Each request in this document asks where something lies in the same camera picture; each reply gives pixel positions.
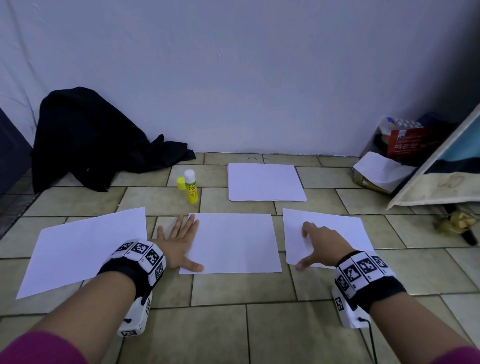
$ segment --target white wall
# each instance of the white wall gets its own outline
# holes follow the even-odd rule
[[[0,107],[32,143],[49,91],[96,90],[153,140],[352,155],[435,106],[478,0],[0,0]]]

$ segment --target black jacket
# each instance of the black jacket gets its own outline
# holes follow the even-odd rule
[[[56,90],[42,100],[32,151],[35,193],[67,172],[106,192],[118,171],[143,173],[195,159],[186,143],[150,143],[146,135],[98,93],[85,87]]]

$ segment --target pink sleeve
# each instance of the pink sleeve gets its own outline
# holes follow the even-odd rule
[[[0,352],[0,364],[12,363],[88,364],[67,340],[43,331],[27,332]]]
[[[432,364],[474,364],[480,363],[480,350],[471,346],[458,348],[435,359]]]

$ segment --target glue stick label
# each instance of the glue stick label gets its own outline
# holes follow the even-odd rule
[[[198,201],[197,181],[193,183],[185,183],[185,187],[187,188],[188,202],[191,204],[196,203]]]

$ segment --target cable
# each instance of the cable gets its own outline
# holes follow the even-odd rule
[[[359,317],[360,322],[368,322],[368,329],[370,331],[370,342],[372,343],[372,354],[373,354],[373,362],[378,364],[377,360],[377,352],[375,351],[375,343],[373,342],[373,332],[372,332],[372,324],[369,320]]]

